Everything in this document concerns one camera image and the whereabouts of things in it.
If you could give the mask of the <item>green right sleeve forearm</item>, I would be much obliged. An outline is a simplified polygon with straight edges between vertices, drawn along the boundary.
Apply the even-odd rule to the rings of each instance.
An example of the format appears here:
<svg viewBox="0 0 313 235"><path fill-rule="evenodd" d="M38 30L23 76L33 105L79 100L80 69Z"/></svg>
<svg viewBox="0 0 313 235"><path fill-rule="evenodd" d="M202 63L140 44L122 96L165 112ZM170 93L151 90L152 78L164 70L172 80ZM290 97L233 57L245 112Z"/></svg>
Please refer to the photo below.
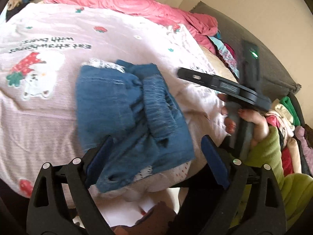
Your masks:
<svg viewBox="0 0 313 235"><path fill-rule="evenodd" d="M286 227L292 227L312 198L312 177L307 174L284 176L277 128L269 127L268 136L250 149L244 164L258 168L264 164L271 166L285 206Z"/></svg>

